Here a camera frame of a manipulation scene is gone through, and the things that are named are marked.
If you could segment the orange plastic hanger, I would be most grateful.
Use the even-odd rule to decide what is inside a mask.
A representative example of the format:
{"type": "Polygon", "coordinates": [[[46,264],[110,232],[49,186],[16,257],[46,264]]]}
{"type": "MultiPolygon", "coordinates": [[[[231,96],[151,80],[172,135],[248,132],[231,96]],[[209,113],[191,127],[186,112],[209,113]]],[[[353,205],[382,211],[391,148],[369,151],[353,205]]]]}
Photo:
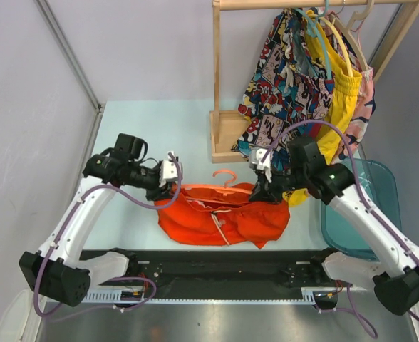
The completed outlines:
{"type": "Polygon", "coordinates": [[[243,188],[235,184],[237,174],[229,169],[219,169],[212,173],[212,177],[216,178],[218,175],[228,176],[223,185],[210,184],[184,184],[181,190],[192,200],[208,201],[213,203],[235,203],[235,200],[249,199],[252,194],[252,187],[243,188]]]}

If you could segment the orange shorts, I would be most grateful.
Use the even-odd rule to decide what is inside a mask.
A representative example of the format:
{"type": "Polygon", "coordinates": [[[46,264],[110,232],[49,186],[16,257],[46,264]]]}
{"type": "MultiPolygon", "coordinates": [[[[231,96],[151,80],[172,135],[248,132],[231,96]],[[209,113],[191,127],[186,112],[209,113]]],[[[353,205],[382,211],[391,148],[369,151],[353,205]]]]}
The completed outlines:
{"type": "Polygon", "coordinates": [[[278,240],[290,220],[289,206],[250,202],[251,183],[221,187],[186,185],[175,202],[157,212],[169,238],[195,246],[230,246],[251,242],[261,249],[278,240]]]}

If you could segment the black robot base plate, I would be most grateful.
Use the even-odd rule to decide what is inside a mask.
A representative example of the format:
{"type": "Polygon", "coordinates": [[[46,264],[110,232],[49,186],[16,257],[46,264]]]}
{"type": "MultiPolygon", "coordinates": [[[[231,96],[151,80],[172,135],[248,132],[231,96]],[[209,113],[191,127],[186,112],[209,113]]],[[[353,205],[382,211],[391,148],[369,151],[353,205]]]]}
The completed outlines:
{"type": "Polygon", "coordinates": [[[302,299],[301,291],[340,292],[321,262],[332,250],[284,251],[130,251],[133,257],[122,281],[108,286],[140,286],[133,277],[153,281],[156,299],[176,301],[281,301],[302,299]]]}

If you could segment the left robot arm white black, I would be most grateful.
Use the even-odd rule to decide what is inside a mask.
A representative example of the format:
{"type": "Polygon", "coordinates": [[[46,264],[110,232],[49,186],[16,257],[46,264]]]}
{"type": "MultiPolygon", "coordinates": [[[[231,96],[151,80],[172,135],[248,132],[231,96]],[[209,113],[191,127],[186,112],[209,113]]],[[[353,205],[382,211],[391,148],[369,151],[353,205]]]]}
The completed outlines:
{"type": "Polygon", "coordinates": [[[57,227],[36,252],[22,254],[19,267],[40,317],[48,315],[40,308],[42,296],[75,307],[94,286],[107,281],[129,285],[138,279],[133,255],[122,249],[88,260],[81,259],[81,252],[114,195],[155,211],[176,201],[182,182],[178,157],[170,151],[156,166],[146,167],[147,152],[143,139],[121,133],[114,147],[90,157],[83,168],[81,187],[57,227]]]}

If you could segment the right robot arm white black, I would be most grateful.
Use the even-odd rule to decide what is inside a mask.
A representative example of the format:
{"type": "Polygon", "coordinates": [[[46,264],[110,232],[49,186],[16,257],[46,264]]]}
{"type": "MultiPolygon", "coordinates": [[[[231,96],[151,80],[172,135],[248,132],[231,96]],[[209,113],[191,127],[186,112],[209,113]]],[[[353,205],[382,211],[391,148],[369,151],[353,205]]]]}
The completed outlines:
{"type": "Polygon", "coordinates": [[[349,222],[377,258],[368,261],[329,252],[311,266],[311,280],[319,286],[341,280],[373,291],[392,314],[408,312],[419,302],[419,247],[369,199],[352,171],[342,164],[326,164],[312,138],[297,138],[289,147],[291,167],[286,171],[272,169],[266,149],[251,151],[249,166],[257,182],[250,201],[277,203],[287,190],[306,189],[349,222]]]}

